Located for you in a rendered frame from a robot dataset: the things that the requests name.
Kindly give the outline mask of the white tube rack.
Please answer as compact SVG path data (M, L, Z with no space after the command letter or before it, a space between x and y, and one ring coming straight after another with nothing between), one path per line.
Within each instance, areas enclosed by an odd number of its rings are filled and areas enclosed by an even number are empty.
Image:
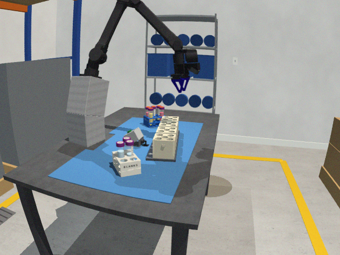
M117 151L112 151L112 157L113 165L121 177L141 174L141 160L135 153L133 153L132 157L128 157L127 154L124 153L124 158L118 158ZM136 158L136 160L130 160L131 158ZM125 162L121 162L121 160L124 159Z

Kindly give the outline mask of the cream block with round holes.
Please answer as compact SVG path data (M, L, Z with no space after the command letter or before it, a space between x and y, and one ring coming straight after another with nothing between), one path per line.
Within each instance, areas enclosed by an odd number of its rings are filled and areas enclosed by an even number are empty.
M162 127L159 126L156 133L164 133L164 134L176 134L177 141L177 128L176 127Z
M175 158L176 134L155 133L152 140L152 158Z
M159 126L162 126L162 127L175 127L175 128L177 128L177 132L178 132L178 122L161 121Z
M161 121L178 122L178 132L179 132L179 117L176 117L176 116L162 116ZM178 135L178 132L177 132L177 135Z

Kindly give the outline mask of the pink sample tube with orange cap dot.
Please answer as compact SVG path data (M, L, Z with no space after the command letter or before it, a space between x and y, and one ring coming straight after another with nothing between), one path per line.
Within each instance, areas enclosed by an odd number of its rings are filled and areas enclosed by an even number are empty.
M159 107L159 116L161 116L161 117L164 116L164 108L165 107L163 107L163 106Z

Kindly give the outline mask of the blue tube rack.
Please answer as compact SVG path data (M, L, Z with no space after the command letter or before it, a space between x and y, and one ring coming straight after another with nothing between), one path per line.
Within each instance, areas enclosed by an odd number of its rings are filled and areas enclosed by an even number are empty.
M156 120L154 120L152 123L149 123L149 119L153 119L153 118L155 118ZM143 116L143 124L145 126L149 127L149 128L159 126L160 120L157 120L157 118L162 118L162 117L156 114L156 116L153 116L153 118L149 118L147 116ZM152 124L152 125L150 126L150 124Z

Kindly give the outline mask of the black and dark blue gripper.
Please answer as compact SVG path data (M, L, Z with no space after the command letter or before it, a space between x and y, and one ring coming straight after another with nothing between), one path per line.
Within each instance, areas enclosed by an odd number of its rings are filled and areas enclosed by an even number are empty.
M177 64L185 64L185 63L176 63L176 64L174 64L174 72L175 72L175 74L171 74L171 81L172 81L172 83L174 84L174 86L176 87L176 89L177 89L177 91L179 92L179 93L181 93L182 91L185 91L186 90L186 87L187 87L187 85L188 85L188 81L189 81L189 79L190 79L190 76L189 76L189 73L184 73L184 74L178 74L178 72L177 72ZM181 78L182 77L182 78ZM184 88L183 88L183 85L184 85L184 80L186 80L186 83L185 83L185 86L184 86ZM177 84L176 84L176 82L179 82L179 84L180 84L180 90L179 90L179 88L178 88L178 86L177 86Z

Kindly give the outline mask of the blue flat mat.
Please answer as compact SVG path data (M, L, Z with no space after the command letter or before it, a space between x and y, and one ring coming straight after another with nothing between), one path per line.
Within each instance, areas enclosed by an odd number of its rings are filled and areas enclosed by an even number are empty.
M95 150L85 149L48 175L54 179L122 196L171 204L203 123L178 122L179 138L176 162L146 160L158 129L147 127L143 118L132 117L109 134L110 139ZM116 142L123 141L127 131L140 128L149 146L134 147L141 160L141 174L121 177L113 165L112 151Z

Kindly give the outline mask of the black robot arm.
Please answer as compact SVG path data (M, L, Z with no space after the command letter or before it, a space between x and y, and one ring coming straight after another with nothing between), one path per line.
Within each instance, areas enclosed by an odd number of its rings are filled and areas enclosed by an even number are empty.
M107 60L107 49L109 42L114 34L114 31L127 7L135 8L148 23L165 39L169 46L174 50L173 62L184 63L185 61L190 64L177 64L178 74L193 72L198 74L200 71L200 63L198 62L198 54L196 49L183 49L181 39L176 36L167 26L140 0L117 0L115 8L104 28L101 38L95 47L89 52L89 60L84 74L79 76L99 77L99 64L103 64Z

